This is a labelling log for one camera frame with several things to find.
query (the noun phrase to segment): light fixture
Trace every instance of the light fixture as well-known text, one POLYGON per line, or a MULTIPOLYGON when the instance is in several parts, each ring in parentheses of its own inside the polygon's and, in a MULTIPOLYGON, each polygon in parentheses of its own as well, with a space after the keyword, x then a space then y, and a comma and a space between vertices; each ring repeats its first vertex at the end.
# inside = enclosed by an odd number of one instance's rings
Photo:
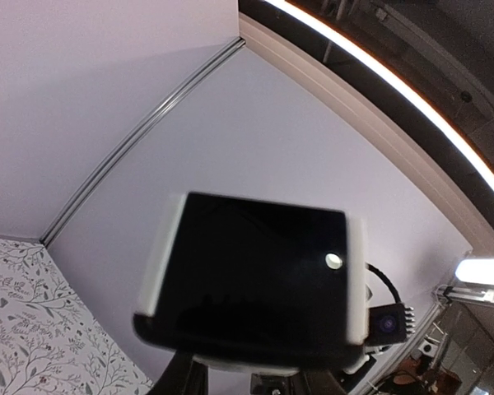
POLYGON ((455 276, 462 282, 494 286, 494 258, 464 259, 455 276))
POLYGON ((314 16, 302 11, 284 0, 266 0, 283 12, 295 17, 300 22, 308 25, 311 29, 333 41, 334 44, 344 49, 346 52, 364 63, 372 72, 376 73, 383 80, 388 82, 397 92, 404 96, 419 111, 421 111, 452 144, 464 155, 470 164, 478 171, 488 186, 494 192, 494 173, 488 168, 483 159, 476 151, 461 137, 461 135, 416 91, 406 82, 396 76, 384 64, 373 58, 364 49, 347 39, 331 27, 316 19, 314 16))

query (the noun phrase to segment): small camera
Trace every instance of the small camera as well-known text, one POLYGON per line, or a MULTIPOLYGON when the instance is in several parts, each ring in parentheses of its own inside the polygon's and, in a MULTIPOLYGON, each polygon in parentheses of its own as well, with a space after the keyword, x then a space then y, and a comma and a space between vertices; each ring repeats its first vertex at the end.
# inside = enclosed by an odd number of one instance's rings
POLYGON ((413 313, 402 303, 370 309, 369 336, 366 346, 386 346, 405 342, 412 333, 413 313))

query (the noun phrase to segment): black cable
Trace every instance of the black cable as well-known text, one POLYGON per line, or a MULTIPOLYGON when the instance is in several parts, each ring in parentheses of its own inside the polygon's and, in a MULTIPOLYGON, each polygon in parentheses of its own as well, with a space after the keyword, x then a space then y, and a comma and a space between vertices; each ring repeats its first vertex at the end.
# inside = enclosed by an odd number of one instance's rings
POLYGON ((366 264, 366 267, 370 272, 375 274, 384 283, 385 286, 388 287, 389 292, 394 297, 395 303, 401 303, 401 296, 398 294, 397 288, 395 288, 392 281, 390 281, 389 278, 377 267, 370 265, 369 263, 366 264))

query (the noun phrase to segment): leaf pattern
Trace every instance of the leaf pattern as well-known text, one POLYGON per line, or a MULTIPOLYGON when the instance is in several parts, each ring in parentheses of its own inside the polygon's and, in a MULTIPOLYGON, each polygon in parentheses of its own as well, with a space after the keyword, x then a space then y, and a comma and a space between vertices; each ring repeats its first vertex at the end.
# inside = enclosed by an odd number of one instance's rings
POLYGON ((40 244, 0 239, 0 394, 146 393, 40 244))

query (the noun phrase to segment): black mount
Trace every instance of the black mount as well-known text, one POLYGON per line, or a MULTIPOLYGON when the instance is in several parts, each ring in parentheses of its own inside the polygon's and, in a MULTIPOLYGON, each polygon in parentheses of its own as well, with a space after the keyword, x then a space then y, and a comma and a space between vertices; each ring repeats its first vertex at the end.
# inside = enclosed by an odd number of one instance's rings
MULTIPOLYGON (((328 370, 289 377, 251 376, 252 395, 346 395, 328 370)), ((193 355, 176 352, 149 395, 208 395, 208 367, 193 355)))

